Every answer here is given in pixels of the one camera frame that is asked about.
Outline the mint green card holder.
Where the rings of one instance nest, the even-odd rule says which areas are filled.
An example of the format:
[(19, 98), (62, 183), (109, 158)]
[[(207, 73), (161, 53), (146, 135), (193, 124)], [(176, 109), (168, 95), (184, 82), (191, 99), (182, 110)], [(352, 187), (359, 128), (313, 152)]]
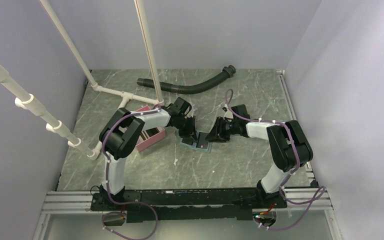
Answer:
[(196, 132), (196, 137), (197, 137), (197, 142), (194, 141), (193, 138), (187, 138), (187, 137), (180, 137), (179, 134), (176, 132), (175, 136), (179, 140), (179, 145), (196, 150), (196, 151), (201, 151), (204, 153), (210, 153), (211, 148), (212, 148), (212, 143), (206, 140), (206, 136), (208, 135), (208, 132), (203, 132), (203, 131), (197, 131)]

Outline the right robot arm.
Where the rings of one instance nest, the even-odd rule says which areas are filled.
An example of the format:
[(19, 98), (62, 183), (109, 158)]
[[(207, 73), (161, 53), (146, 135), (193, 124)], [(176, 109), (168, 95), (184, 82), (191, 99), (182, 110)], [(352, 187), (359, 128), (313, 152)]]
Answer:
[(258, 181), (255, 200), (262, 207), (269, 207), (279, 195), (287, 176), (313, 159), (313, 150), (300, 123), (293, 119), (286, 122), (268, 122), (251, 119), (244, 104), (231, 107), (232, 118), (217, 117), (206, 136), (210, 143), (228, 142), (232, 135), (267, 140), (273, 164)]

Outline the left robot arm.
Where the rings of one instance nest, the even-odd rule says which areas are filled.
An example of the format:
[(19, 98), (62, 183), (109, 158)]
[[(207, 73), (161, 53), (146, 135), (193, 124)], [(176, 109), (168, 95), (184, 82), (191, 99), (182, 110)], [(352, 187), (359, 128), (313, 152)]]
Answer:
[(195, 117), (189, 113), (192, 105), (181, 97), (166, 106), (151, 110), (129, 111), (119, 108), (99, 135), (101, 152), (106, 157), (104, 180), (99, 187), (104, 204), (111, 210), (124, 203), (124, 173), (127, 157), (136, 148), (141, 133), (154, 128), (174, 127), (180, 138), (197, 143)]

